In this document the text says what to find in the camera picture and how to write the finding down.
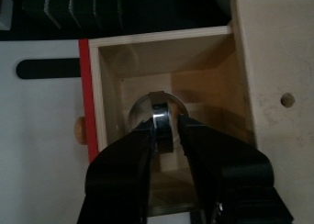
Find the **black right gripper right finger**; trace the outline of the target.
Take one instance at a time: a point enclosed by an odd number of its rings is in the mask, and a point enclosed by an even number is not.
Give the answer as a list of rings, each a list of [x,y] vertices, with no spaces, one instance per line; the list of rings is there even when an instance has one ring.
[[[177,132],[205,224],[292,224],[265,155],[235,137],[177,117]]]

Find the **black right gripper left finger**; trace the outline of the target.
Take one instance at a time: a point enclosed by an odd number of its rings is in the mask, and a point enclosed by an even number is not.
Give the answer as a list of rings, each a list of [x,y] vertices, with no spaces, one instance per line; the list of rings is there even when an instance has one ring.
[[[146,224],[153,142],[148,119],[90,162],[77,224]]]

